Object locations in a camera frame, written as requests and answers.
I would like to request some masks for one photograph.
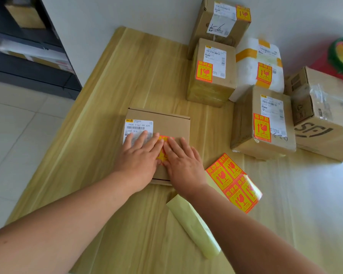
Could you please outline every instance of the wood grain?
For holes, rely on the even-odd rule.
[[[343,273],[343,163],[298,149],[262,162],[230,151],[233,103],[185,99],[187,46],[120,27],[8,222],[107,175],[129,106],[191,118],[191,139],[211,165],[226,152],[263,192],[249,215],[329,273]],[[206,260],[165,206],[168,186],[148,185],[117,211],[71,273],[232,273],[220,253]],[[233,233],[234,227],[226,227]]]

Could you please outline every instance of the tile floor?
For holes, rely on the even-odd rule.
[[[0,228],[73,102],[0,82]]]

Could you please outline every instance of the left forearm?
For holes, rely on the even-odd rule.
[[[131,194],[114,172],[4,227],[0,272],[67,273]]]

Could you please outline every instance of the forearm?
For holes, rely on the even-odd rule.
[[[210,186],[201,188],[189,202],[209,226],[235,272],[324,273]]]
[[[132,194],[119,173],[0,230],[0,273],[67,273]]]

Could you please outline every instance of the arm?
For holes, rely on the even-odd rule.
[[[0,273],[67,273],[109,218],[152,179],[163,146],[128,135],[108,177],[0,229]]]
[[[202,219],[237,273],[322,274],[324,271],[210,187],[201,157],[182,138],[168,139],[164,162],[171,183]]]

